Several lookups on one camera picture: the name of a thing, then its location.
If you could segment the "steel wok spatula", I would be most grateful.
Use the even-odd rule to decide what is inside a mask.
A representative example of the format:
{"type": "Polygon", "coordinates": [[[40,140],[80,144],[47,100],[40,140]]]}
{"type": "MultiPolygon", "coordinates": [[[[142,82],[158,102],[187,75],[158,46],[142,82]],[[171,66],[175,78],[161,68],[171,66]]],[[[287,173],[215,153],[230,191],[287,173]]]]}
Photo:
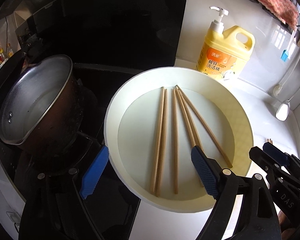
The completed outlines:
{"type": "Polygon", "coordinates": [[[298,91],[300,90],[300,86],[298,87],[298,89],[294,92],[294,94],[288,98],[287,100],[285,100],[283,103],[281,103],[281,105],[279,106],[279,108],[276,111],[275,117],[280,120],[280,121],[285,121],[289,115],[289,111],[290,111],[290,101],[294,98],[294,96],[296,96],[296,94],[298,93],[298,91]]]}

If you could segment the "white round basin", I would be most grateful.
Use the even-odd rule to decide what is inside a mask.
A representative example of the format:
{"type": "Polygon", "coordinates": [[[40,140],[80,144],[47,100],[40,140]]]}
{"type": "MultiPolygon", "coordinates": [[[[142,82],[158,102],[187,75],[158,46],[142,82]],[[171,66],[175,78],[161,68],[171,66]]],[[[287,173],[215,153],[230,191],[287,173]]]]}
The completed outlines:
{"type": "Polygon", "coordinates": [[[203,152],[222,168],[245,176],[253,133],[237,99],[198,71],[164,67],[145,71],[114,94],[104,120],[110,162],[121,181],[144,202],[195,213],[213,207],[191,161],[189,112],[203,152]]]}

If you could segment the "blue silicone brush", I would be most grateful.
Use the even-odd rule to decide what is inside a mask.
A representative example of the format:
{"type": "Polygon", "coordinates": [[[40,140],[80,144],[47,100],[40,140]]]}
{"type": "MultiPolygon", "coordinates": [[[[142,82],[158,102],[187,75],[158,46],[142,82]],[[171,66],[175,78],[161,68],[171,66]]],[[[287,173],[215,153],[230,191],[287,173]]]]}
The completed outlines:
{"type": "Polygon", "coordinates": [[[282,52],[282,55],[280,57],[280,59],[283,61],[283,62],[286,62],[288,60],[288,57],[289,57],[289,49],[290,49],[290,46],[293,42],[293,39],[296,35],[296,30],[293,30],[292,33],[291,33],[291,37],[289,39],[289,42],[288,42],[288,45],[287,47],[283,50],[282,52]]]}

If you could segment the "yellow dish soap bottle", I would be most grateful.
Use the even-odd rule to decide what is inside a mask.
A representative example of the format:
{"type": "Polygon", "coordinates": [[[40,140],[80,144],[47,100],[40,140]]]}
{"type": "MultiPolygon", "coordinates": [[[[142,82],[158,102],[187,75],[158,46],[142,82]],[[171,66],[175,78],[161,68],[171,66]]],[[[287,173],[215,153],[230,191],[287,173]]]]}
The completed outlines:
{"type": "Polygon", "coordinates": [[[225,29],[222,19],[229,12],[226,9],[210,6],[218,12],[204,37],[196,70],[220,80],[234,75],[249,61],[255,46],[255,37],[250,32],[234,25],[225,29]]]}

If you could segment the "pink dish cloth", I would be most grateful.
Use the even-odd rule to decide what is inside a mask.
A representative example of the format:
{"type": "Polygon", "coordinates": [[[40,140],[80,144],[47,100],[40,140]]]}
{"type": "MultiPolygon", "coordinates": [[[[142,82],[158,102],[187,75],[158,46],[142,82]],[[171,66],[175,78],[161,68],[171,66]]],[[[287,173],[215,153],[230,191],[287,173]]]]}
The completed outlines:
{"type": "Polygon", "coordinates": [[[297,30],[299,12],[290,0],[258,0],[281,22],[286,23],[292,30],[297,30]]]}

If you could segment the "black gas stove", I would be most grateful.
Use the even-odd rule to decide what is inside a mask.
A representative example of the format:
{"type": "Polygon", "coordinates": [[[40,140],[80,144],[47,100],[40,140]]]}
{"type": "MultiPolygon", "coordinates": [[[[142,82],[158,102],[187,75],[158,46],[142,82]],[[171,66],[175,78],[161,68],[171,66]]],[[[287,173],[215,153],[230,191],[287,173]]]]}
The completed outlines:
{"type": "Polygon", "coordinates": [[[140,199],[109,161],[93,194],[79,192],[105,146],[116,91],[149,69],[172,66],[187,0],[5,0],[20,46],[0,70],[0,109],[27,68],[72,61],[70,83],[21,145],[0,139],[0,239],[129,239],[140,199]]]}

